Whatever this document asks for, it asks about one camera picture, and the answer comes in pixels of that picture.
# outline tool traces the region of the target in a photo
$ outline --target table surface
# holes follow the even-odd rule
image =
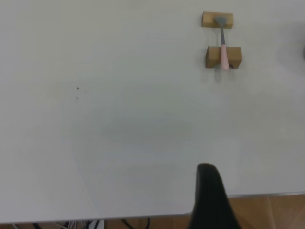
[[[305,191],[305,2],[3,0],[0,223],[190,212],[199,163],[227,194]],[[205,69],[234,14],[237,70]]]

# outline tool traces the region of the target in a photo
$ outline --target wooden holder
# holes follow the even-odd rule
[[[240,47],[227,47],[227,56],[229,65],[232,68],[238,68],[242,62],[242,49]],[[220,64],[220,47],[208,47],[206,51],[206,68],[213,68]]]
[[[225,29],[230,29],[233,26],[232,13],[218,13],[218,12],[203,12],[202,14],[202,27],[220,28],[220,25],[214,20],[215,17],[224,16],[227,23],[224,25]]]

